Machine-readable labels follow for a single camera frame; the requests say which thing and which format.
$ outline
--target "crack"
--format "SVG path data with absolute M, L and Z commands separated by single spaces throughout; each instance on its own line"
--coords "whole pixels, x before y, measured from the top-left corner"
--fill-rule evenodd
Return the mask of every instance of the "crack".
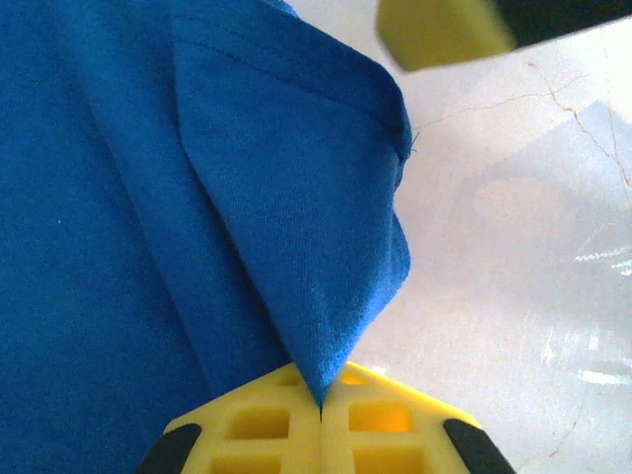
M 459 109 L 458 111 L 455 111 L 451 114 L 448 114 L 447 116 L 438 118 L 437 120 L 433 120 L 430 123 L 427 123 L 426 125 L 424 125 L 424 127 L 421 129 L 421 131 L 426 130 L 426 128 L 430 128 L 431 126 L 437 125 L 438 123 L 441 123 L 443 121 L 446 121 L 448 119 L 452 119 L 456 116 L 460 116 L 461 114 L 465 114 L 467 112 L 477 112 L 477 111 L 490 111 L 492 109 L 495 109 L 497 107 L 501 107 L 504 106 L 505 104 L 509 104 L 511 102 L 514 101 L 519 101 L 521 99 L 527 99 L 527 98 L 531 98 L 531 97 L 547 97 L 548 94 L 524 94 L 522 96 L 516 96 L 516 97 L 511 97 L 509 99 L 506 99 L 500 103 L 494 104 L 493 106 L 478 106 L 478 107 L 468 107 L 465 109 Z
M 557 443 L 557 447 L 549 454 L 548 456 L 549 458 L 555 457 L 560 453 L 560 449 L 562 448 L 562 445 L 564 444 L 566 439 L 571 435 L 571 433 L 577 426 L 577 423 L 579 422 L 580 417 L 582 416 L 582 413 L 584 412 L 584 406 L 586 405 L 586 399 L 588 398 L 588 395 L 589 395 L 589 389 L 587 388 L 586 391 L 584 392 L 584 397 L 582 398 L 582 403 L 580 404 L 580 408 L 577 411 L 577 416 L 575 417 L 575 421 L 573 422 L 569 430 L 560 438 L 560 440 Z
M 426 130 L 426 128 L 429 128 L 433 125 L 437 125 L 438 123 L 442 123 L 443 121 L 446 121 L 448 119 L 452 119 L 456 116 L 460 116 L 461 114 L 465 114 L 468 112 L 477 112 L 477 111 L 490 111 L 493 109 L 496 109 L 498 107 L 502 107 L 506 104 L 510 104 L 511 102 L 515 102 L 515 101 L 520 101 L 522 99 L 530 99 L 533 97 L 550 97 L 553 96 L 555 94 L 559 94 L 560 92 L 562 92 L 565 89 L 568 89 L 569 87 L 571 87 L 575 82 L 581 80 L 581 79 L 586 79 L 587 77 L 593 76 L 593 73 L 591 74 L 584 74 L 582 76 L 578 76 L 578 77 L 574 77 L 573 79 L 571 79 L 568 83 L 566 83 L 564 86 L 560 87 L 558 90 L 553 91 L 551 88 L 549 88 L 549 92 L 547 93 L 540 93 L 540 94 L 535 94 L 535 93 L 531 93 L 531 94 L 523 94 L 521 96 L 515 96 L 515 97 L 511 97 L 509 99 L 505 99 L 502 102 L 498 102 L 497 104 L 491 105 L 491 106 L 478 106 L 478 107 L 467 107 L 465 109 L 459 109 L 458 111 L 455 111 L 451 114 L 448 114 L 447 116 L 438 118 L 437 120 L 433 120 L 430 123 L 427 123 L 426 125 L 424 125 L 423 127 L 420 128 L 419 133 L 423 132 L 424 130 Z
M 608 90 L 608 115 L 610 117 L 610 133 L 612 134 L 612 147 L 613 154 L 610 156 L 616 163 L 616 166 L 619 168 L 619 173 L 621 174 L 621 179 L 623 183 L 628 187 L 632 187 L 632 180 L 627 175 L 627 171 L 625 170 L 625 166 L 621 162 L 619 158 L 619 150 L 616 142 L 616 133 L 614 132 L 614 119 L 612 117 L 612 88 L 610 87 L 610 58 L 608 57 L 608 51 L 605 47 L 605 39 L 603 38 L 603 29 L 599 30 L 601 36 L 601 48 L 603 49 L 603 58 L 605 60 L 605 83 Z M 624 187 L 625 196 L 628 200 L 628 203 L 631 203 L 630 196 L 628 195 L 627 188 Z

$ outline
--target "white table surface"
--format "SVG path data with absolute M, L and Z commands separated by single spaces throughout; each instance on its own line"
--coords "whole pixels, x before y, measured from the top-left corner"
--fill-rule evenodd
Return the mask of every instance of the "white table surface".
M 474 415 L 520 474 L 632 473 L 632 20 L 401 74 L 375 1 L 290 3 L 396 76 L 419 133 L 412 271 L 352 360 Z

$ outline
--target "blue t-shirt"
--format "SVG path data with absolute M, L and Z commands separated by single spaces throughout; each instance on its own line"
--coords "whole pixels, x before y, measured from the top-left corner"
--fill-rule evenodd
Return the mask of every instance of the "blue t-shirt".
M 293 360 L 322 403 L 409 268 L 378 64 L 278 1 L 0 3 L 0 471 L 131 472 Z

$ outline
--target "black rubber pad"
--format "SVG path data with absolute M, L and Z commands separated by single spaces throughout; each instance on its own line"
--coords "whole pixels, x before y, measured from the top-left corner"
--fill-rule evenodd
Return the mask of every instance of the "black rubber pad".
M 189 424 L 163 434 L 136 469 L 136 474 L 180 474 L 200 433 L 200 425 Z
M 518 46 L 632 15 L 632 0 L 496 0 Z
M 462 420 L 446 420 L 443 429 L 470 474 L 515 474 L 503 454 L 483 431 Z

